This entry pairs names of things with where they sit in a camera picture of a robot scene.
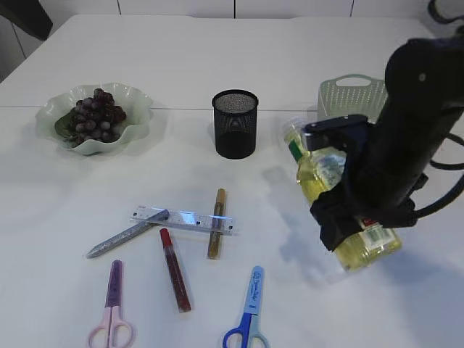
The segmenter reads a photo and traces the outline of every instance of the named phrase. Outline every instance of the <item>black mesh pen holder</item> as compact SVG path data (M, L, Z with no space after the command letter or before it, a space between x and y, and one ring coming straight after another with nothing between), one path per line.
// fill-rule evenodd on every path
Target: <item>black mesh pen holder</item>
M252 154L256 148L258 98L248 91L231 89L217 94L212 107L218 154L232 160Z

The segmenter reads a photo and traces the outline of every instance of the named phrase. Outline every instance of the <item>green plastic basket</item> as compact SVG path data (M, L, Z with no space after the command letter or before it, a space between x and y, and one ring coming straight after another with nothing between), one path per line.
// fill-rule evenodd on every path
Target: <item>green plastic basket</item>
M339 82L347 78L367 80L366 86L340 86ZM375 123L384 107L387 92L382 80L365 75L351 74L327 80L319 88L318 120L350 114L362 114Z

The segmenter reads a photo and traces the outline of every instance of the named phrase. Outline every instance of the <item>green bottle cap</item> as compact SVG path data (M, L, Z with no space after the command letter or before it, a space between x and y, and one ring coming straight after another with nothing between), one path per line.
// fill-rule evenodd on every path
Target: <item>green bottle cap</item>
M303 157L303 153L300 151L295 140L290 141L289 150L296 162L298 162L299 159Z

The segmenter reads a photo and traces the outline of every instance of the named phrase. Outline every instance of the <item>clear plastic ruler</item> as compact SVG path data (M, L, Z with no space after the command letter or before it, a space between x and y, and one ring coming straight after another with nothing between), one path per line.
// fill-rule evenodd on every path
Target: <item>clear plastic ruler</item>
M163 210L169 212L167 219L163 216L161 218L154 216ZM227 216L201 215L196 212L187 212L183 210L138 206L131 217L134 220L157 223L158 225L190 231L216 231L226 236L235 236L238 232L233 219Z

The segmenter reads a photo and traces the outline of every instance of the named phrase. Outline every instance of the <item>scissors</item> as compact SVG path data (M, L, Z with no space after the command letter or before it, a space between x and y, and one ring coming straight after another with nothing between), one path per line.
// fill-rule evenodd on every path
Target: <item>scissors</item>
M103 348L129 348L135 339L131 325L120 318L121 289L123 287L123 263L113 261L109 275L107 303L104 306L101 323L88 335L87 348L94 348L94 337L100 331L105 331L105 346ZM115 346L117 328L125 327L129 331L129 339L122 346Z
M249 281L244 314L241 316L240 325L225 334L223 348L227 348L227 340L234 334L241 336L241 348L251 348L253 339L259 339L265 348L269 348L268 340L258 331L263 278L264 269L255 266Z

